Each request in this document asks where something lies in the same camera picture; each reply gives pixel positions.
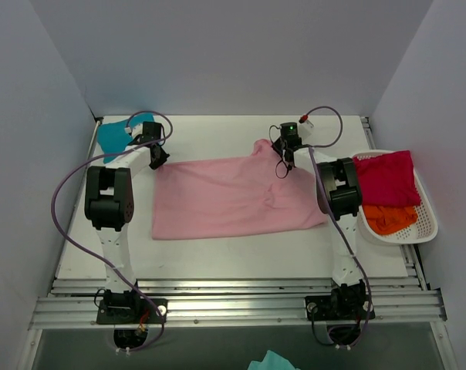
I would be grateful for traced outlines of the pink t shirt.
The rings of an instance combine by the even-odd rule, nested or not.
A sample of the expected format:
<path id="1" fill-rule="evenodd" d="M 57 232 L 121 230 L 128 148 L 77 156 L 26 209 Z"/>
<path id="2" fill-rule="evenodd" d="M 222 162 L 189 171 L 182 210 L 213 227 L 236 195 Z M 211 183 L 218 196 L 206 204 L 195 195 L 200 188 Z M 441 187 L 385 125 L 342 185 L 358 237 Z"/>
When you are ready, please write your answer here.
<path id="1" fill-rule="evenodd" d="M 151 237 L 174 241 L 306 230 L 325 223 L 312 173 L 277 177 L 267 139 L 248 156 L 172 163 L 157 170 Z"/>

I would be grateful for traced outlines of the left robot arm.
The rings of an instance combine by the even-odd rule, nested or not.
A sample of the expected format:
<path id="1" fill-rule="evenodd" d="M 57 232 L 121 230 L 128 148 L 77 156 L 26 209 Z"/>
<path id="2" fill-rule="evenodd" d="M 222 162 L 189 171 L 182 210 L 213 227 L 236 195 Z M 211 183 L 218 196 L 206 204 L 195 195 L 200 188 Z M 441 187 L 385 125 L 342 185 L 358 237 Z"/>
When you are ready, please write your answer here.
<path id="1" fill-rule="evenodd" d="M 164 128 L 145 121 L 130 130 L 125 153 L 86 173 L 84 214 L 96 230 L 106 265 L 105 290 L 131 292 L 137 278 L 130 262 L 128 224 L 134 213 L 133 177 L 146 167 L 156 170 L 167 162 L 162 147 Z"/>

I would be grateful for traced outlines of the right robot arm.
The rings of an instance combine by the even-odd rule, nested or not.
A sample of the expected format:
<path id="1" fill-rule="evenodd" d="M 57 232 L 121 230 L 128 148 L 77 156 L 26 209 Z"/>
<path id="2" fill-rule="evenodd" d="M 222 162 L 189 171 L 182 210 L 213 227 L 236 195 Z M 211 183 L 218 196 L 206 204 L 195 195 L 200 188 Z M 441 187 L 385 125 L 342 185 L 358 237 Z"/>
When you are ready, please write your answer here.
<path id="1" fill-rule="evenodd" d="M 272 141 L 272 149 L 286 170 L 294 170 L 308 160 L 315 174 L 319 209 L 329 219 L 332 280 L 341 290 L 329 298 L 329 309 L 336 317 L 346 318 L 356 310 L 356 299 L 346 290 L 365 295 L 369 287 L 357 257 L 356 224 L 363 195 L 355 165 L 349 157 L 337 159 L 304 144 L 297 123 L 282 123 L 276 129 L 279 138 Z"/>

